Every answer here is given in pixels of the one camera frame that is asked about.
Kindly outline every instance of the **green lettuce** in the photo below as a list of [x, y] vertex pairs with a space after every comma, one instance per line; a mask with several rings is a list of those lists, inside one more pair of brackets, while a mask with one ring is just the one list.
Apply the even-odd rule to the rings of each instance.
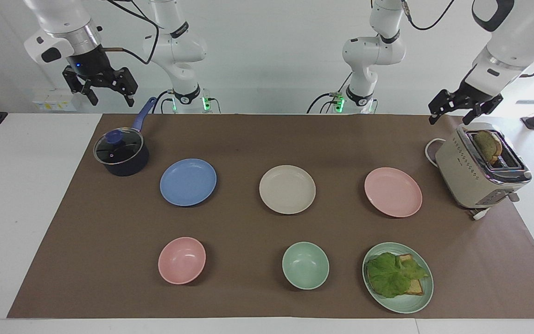
[[427, 276], [426, 270], [414, 260], [401, 262], [398, 256], [384, 252], [368, 261], [367, 277], [373, 290], [386, 298], [404, 294], [412, 279]]

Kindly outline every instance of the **lid knob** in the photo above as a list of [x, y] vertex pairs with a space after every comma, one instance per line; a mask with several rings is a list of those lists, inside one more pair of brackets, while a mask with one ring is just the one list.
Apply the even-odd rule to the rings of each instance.
[[104, 135], [104, 139], [106, 139], [108, 144], [118, 144], [121, 142], [121, 140], [123, 140], [123, 133], [118, 129], [114, 129], [112, 131], [108, 131], [106, 135]]

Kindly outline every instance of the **green bowl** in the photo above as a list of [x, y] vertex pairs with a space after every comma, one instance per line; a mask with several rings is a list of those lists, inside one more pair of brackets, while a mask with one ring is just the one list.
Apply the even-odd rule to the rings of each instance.
[[[401, 255], [407, 253], [413, 255], [413, 259], [415, 260], [415, 262], [417, 262], [417, 264], [424, 268], [428, 275], [430, 275], [430, 277], [424, 277], [420, 279], [421, 287], [424, 289], [423, 296], [401, 295], [396, 296], [394, 298], [386, 298], [384, 296], [381, 296], [380, 294], [377, 294], [372, 289], [368, 280], [368, 275], [366, 274], [366, 263], [384, 252], [390, 252], [394, 255]], [[424, 259], [413, 249], [410, 249], [406, 245], [401, 245], [398, 243], [382, 243], [372, 247], [366, 253], [364, 262], [362, 263], [362, 277], [364, 277], [364, 284], [368, 288], [368, 291], [370, 292], [372, 297], [380, 305], [396, 313], [408, 314], [420, 311], [428, 305], [428, 303], [432, 299], [432, 294], [434, 294], [434, 279], [432, 279], [432, 272], [430, 271], [430, 267], [428, 267], [426, 261], [424, 261]]]
[[298, 289], [320, 287], [329, 275], [329, 259], [319, 246], [301, 241], [288, 247], [281, 264], [286, 279]]

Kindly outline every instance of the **robotic arm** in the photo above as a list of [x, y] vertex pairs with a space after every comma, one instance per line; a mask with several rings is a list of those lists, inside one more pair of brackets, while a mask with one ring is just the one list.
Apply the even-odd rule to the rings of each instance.
[[100, 44], [99, 31], [81, 0], [24, 0], [38, 18], [40, 30], [24, 42], [38, 64], [65, 58], [69, 62], [63, 77], [73, 93], [86, 95], [96, 105], [91, 87], [107, 87], [133, 106], [137, 83], [127, 67], [115, 70]]
[[[187, 113], [207, 112], [210, 105], [197, 83], [188, 63], [201, 61], [207, 54], [207, 44], [189, 31], [180, 4], [176, 0], [150, 0], [156, 23], [161, 27], [152, 61], [168, 74], [174, 92], [176, 110]], [[151, 36], [144, 40], [144, 51], [151, 52]]]
[[370, 70], [370, 66], [400, 63], [405, 57], [405, 45], [399, 31], [402, 15], [401, 0], [375, 0], [370, 25], [378, 36], [345, 42], [343, 59], [351, 67], [352, 78], [343, 90], [343, 111], [367, 112], [378, 80], [378, 75]]
[[534, 0], [474, 0], [473, 18], [492, 32], [457, 91], [443, 89], [428, 104], [430, 124], [458, 109], [471, 109], [465, 124], [490, 114], [502, 101], [500, 92], [534, 61]]

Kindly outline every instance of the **brown paper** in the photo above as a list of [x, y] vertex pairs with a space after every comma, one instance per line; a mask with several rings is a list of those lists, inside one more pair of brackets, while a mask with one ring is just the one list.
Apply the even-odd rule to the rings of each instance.
[[[8, 317], [405, 317], [379, 306], [362, 281], [368, 249], [395, 241], [423, 256], [434, 277], [433, 298], [414, 317], [534, 318], [534, 243], [513, 205], [473, 222], [424, 157], [455, 118], [432, 127], [426, 116], [149, 116], [149, 164], [116, 177], [95, 161], [93, 143], [133, 118], [102, 116]], [[195, 207], [159, 192], [165, 169], [185, 158], [218, 174], [213, 195]], [[269, 210], [258, 190], [284, 164], [317, 186], [309, 209], [291, 216]], [[377, 167], [418, 182], [418, 213], [391, 218], [368, 202], [364, 178]], [[170, 285], [157, 260], [182, 236], [203, 243], [207, 262], [192, 283]], [[284, 251], [298, 241], [329, 257], [316, 290], [298, 290], [282, 273]]]

